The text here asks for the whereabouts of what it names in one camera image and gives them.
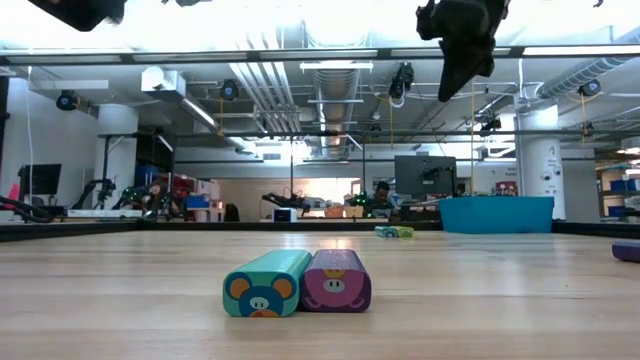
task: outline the computer monitor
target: computer monitor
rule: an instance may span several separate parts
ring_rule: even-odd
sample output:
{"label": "computer monitor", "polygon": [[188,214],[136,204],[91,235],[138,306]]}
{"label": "computer monitor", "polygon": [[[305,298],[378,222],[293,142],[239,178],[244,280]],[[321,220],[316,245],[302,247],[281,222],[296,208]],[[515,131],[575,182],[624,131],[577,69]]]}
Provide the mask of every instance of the computer monitor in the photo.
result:
{"label": "computer monitor", "polygon": [[396,192],[422,200],[427,195],[456,194],[456,158],[396,156]]}
{"label": "computer monitor", "polygon": [[58,184],[60,183],[60,173],[62,172],[62,164],[46,164],[33,166],[33,182],[29,181],[31,177],[31,166],[25,165],[20,169],[20,193],[21,200],[24,195],[55,195],[58,193]]}

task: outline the blue plastic bin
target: blue plastic bin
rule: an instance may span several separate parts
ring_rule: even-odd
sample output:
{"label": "blue plastic bin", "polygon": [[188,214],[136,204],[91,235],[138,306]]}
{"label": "blue plastic bin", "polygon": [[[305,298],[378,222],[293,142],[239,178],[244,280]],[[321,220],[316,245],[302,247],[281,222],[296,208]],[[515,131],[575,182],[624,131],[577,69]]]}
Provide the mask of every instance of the blue plastic bin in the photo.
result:
{"label": "blue plastic bin", "polygon": [[610,182],[611,191],[625,192],[625,191],[638,191],[640,190],[640,180],[615,180]]}
{"label": "blue plastic bin", "polygon": [[553,197],[480,196],[440,200],[444,230],[463,234],[550,233]]}
{"label": "blue plastic bin", "polygon": [[627,209],[624,206],[609,206],[608,208],[610,217],[624,217]]}

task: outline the camera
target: camera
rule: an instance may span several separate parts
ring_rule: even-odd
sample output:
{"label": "camera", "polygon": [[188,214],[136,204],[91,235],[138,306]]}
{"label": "camera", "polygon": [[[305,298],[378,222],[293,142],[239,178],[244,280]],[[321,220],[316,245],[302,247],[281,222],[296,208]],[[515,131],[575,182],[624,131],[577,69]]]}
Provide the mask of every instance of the camera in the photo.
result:
{"label": "camera", "polygon": [[62,111],[73,111],[78,108],[78,105],[80,105],[80,98],[73,90],[62,90],[56,100],[56,106]]}

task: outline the pillar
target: pillar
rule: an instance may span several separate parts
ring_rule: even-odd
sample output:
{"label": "pillar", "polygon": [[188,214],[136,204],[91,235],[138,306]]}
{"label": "pillar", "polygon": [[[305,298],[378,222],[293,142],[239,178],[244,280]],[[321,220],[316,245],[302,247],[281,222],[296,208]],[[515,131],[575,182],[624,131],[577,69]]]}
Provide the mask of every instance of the pillar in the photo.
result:
{"label": "pillar", "polygon": [[[98,113],[98,134],[131,134],[138,131],[138,112],[125,105],[106,104],[100,106]],[[111,209],[116,204],[122,191],[129,186],[133,186],[135,180],[136,167],[136,146],[138,141],[132,138],[123,138],[117,145],[113,146],[118,137],[111,139],[107,162],[107,178],[116,184],[113,196],[105,201],[105,210]],[[96,143],[96,161],[94,168],[94,178],[102,179],[102,168],[104,163],[104,142],[105,139],[98,139]],[[98,201],[97,191],[93,196],[93,204]]]}
{"label": "pillar", "polygon": [[[516,129],[558,129],[558,105],[519,109]],[[552,196],[553,218],[566,220],[560,139],[549,135],[516,136],[516,157],[518,188],[522,196]]]}

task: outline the cable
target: cable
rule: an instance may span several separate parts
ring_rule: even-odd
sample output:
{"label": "cable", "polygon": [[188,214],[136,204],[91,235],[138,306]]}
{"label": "cable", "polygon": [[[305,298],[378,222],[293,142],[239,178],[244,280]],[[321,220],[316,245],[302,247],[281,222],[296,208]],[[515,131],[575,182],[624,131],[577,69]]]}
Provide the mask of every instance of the cable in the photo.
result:
{"label": "cable", "polygon": [[29,86],[31,85],[31,71],[33,67],[27,68],[27,133],[29,135],[29,204],[33,204],[33,137],[31,136],[31,106],[29,102]]}
{"label": "cable", "polygon": [[523,96],[524,95],[524,70],[522,68],[522,64],[524,62],[523,58],[520,58],[520,61],[518,61],[518,74],[520,75],[520,97],[526,97]]}
{"label": "cable", "polygon": [[220,98],[220,129],[218,129],[218,136],[224,136],[222,130],[222,121],[224,120],[224,99]]}
{"label": "cable", "polygon": [[473,183],[474,183],[474,171],[473,171],[473,130],[475,127],[475,122],[476,122],[476,96],[475,96],[475,87],[476,87],[476,81],[475,79],[473,81],[471,81],[471,93],[474,94],[471,96],[471,186],[470,186],[470,190],[471,190],[471,197],[474,196],[474,189],[473,189]]}
{"label": "cable", "polygon": [[576,100],[576,99],[572,98],[569,94],[566,94],[566,96],[567,96],[567,98],[568,98],[569,100],[571,100],[571,101],[573,101],[573,102],[575,102],[575,103],[578,103],[578,104],[581,104],[581,103],[585,103],[585,104],[586,104],[586,103],[588,103],[588,102],[591,102],[591,101],[593,101],[593,100],[597,99],[600,95],[602,95],[602,93],[596,94],[595,96],[593,96],[593,97],[591,97],[591,98],[589,98],[589,99],[587,99],[587,100],[584,100],[584,99],[582,99],[582,100]]}
{"label": "cable", "polygon": [[[422,96],[422,94],[420,93],[420,87],[416,86],[415,87],[416,90],[418,90],[418,95]],[[428,111],[427,111],[427,106],[424,103],[424,99],[420,99],[420,103],[422,104],[422,109],[424,110],[425,114],[428,115]],[[440,113],[446,108],[446,105],[443,106],[440,110],[438,110],[436,112],[435,116],[440,115]],[[436,129],[433,127],[433,124],[431,123],[431,120],[429,120],[429,125],[431,126],[431,130],[436,131]],[[444,148],[442,147],[442,144],[440,143],[440,140],[438,139],[437,136],[434,135],[434,137],[436,138],[436,142],[438,143],[438,147],[440,148],[440,151],[442,152],[442,156],[447,156],[447,154],[444,152]]]}
{"label": "cable", "polygon": [[582,100],[582,147],[585,146],[587,132],[587,107],[585,106],[584,94],[580,94],[580,100]]}
{"label": "cable", "polygon": [[389,104],[392,105],[389,106],[389,119],[391,121],[391,149],[393,150],[393,101],[391,97],[389,97]]}

